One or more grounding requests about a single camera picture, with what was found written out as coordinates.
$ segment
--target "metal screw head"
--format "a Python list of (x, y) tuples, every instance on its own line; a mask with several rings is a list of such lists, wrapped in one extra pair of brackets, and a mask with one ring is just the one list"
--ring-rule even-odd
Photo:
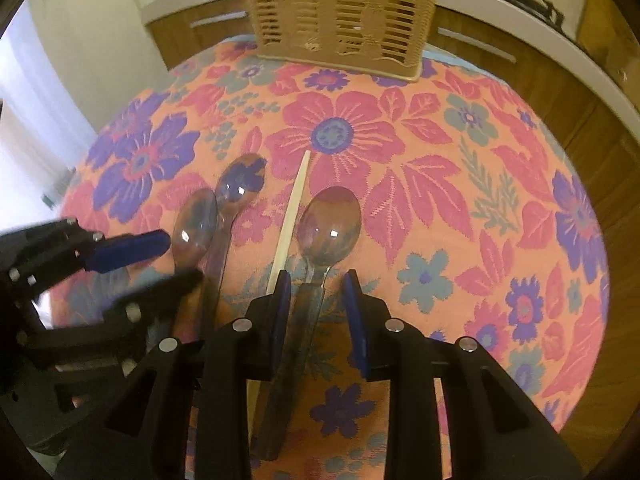
[(241, 317), (234, 321), (233, 327), (236, 332), (248, 332), (254, 324), (250, 319)]
[(140, 312), (140, 306), (137, 303), (129, 303), (124, 311), (127, 313), (127, 319), (132, 323), (137, 323), (142, 319), (142, 312)]
[(473, 339), (472, 337), (463, 337), (458, 342), (460, 348), (462, 348), (465, 352), (475, 352), (478, 350), (478, 341)]
[(135, 362), (133, 359), (124, 359), (124, 361), (122, 362), (122, 364), (120, 365), (122, 367), (122, 373), (124, 374), (124, 376), (128, 376), (133, 370), (136, 369), (136, 366), (138, 366), (138, 363)]
[(158, 348), (160, 351), (168, 354), (178, 348), (178, 342), (173, 337), (167, 337), (166, 339), (162, 339)]
[(404, 330), (404, 323), (401, 319), (392, 317), (386, 320), (385, 328), (389, 330), (389, 332), (402, 332), (402, 330)]
[(18, 343), (18, 345), (20, 346), (25, 346), (27, 344), (27, 341), (29, 339), (29, 336), (27, 336), (23, 330), (20, 330), (20, 332), (18, 332), (15, 335), (15, 341)]

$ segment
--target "spoon bowl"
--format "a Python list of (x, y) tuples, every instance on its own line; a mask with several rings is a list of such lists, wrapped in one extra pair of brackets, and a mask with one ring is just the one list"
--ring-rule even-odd
[(171, 236), (176, 269), (198, 266), (209, 249), (217, 224), (216, 194), (208, 187), (195, 191), (180, 209)]
[(328, 270), (351, 253), (361, 227), (356, 196), (345, 187), (333, 186), (318, 193), (306, 207), (296, 237), (309, 264)]
[(218, 211), (226, 221), (233, 221), (260, 193), (264, 186), (267, 161), (257, 153), (246, 153), (234, 160), (216, 186)]

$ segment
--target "wooden cabinet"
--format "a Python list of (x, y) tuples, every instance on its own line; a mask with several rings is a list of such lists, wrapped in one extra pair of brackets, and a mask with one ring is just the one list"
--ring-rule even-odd
[[(640, 391), (638, 142), (567, 70), (491, 25), (438, 8), (429, 43), (504, 79), (529, 103), (564, 147), (600, 221), (610, 272), (607, 331), (589, 386), (562, 430), (582, 465), (590, 469), (633, 413)], [(634, 66), (632, 57), (623, 63)]]
[(220, 41), (251, 34), (245, 0), (217, 0), (181, 10), (147, 25), (170, 70)]

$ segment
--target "cabinet door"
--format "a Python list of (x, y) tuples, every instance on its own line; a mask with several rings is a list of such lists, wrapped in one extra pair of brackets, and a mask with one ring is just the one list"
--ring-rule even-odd
[(170, 70), (194, 54), (239, 34), (251, 34), (245, 0), (218, 0), (147, 25)]

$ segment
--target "spoon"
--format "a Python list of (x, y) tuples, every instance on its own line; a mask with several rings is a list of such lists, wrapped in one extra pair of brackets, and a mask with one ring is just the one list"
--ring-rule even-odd
[(217, 224), (216, 194), (208, 187), (195, 191), (180, 209), (171, 236), (175, 270), (198, 266), (207, 254)]
[(214, 329), (222, 275), (231, 243), (231, 227), (236, 217), (258, 196), (264, 186), (267, 161), (257, 153), (247, 153), (234, 160), (216, 186), (218, 227), (213, 235), (200, 296), (201, 330), (204, 335)]
[[(204, 187), (192, 193), (180, 208), (171, 236), (174, 272), (198, 266), (209, 249), (217, 224), (218, 202), (213, 190)], [(189, 304), (185, 298), (173, 323), (183, 343), (195, 339), (195, 334), (187, 327), (193, 325), (189, 320), (198, 319), (198, 316), (197, 313), (188, 312)], [(158, 322), (152, 325), (150, 331), (149, 339), (153, 346), (171, 336), (172, 324), (170, 321)]]
[(339, 186), (318, 193), (300, 218), (296, 237), (307, 263), (306, 283), (296, 293), (280, 368), (268, 391), (252, 449), (262, 460), (276, 460), (280, 453), (318, 323), (324, 282), (331, 267), (355, 247), (361, 226), (358, 199)]

